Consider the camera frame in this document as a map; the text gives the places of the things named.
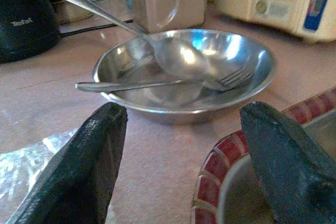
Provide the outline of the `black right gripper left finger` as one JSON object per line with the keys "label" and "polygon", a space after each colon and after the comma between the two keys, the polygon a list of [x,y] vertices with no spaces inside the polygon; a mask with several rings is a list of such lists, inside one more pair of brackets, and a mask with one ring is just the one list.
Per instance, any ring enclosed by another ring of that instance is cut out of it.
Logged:
{"label": "black right gripper left finger", "polygon": [[108,102],[51,158],[8,223],[105,223],[128,115]]}

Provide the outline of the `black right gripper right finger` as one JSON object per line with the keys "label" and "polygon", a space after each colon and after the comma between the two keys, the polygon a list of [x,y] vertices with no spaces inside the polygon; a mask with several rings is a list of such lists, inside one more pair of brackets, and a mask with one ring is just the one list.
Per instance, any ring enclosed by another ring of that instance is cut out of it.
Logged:
{"label": "black right gripper right finger", "polygon": [[254,171],[277,223],[335,223],[335,161],[269,104],[240,110]]}

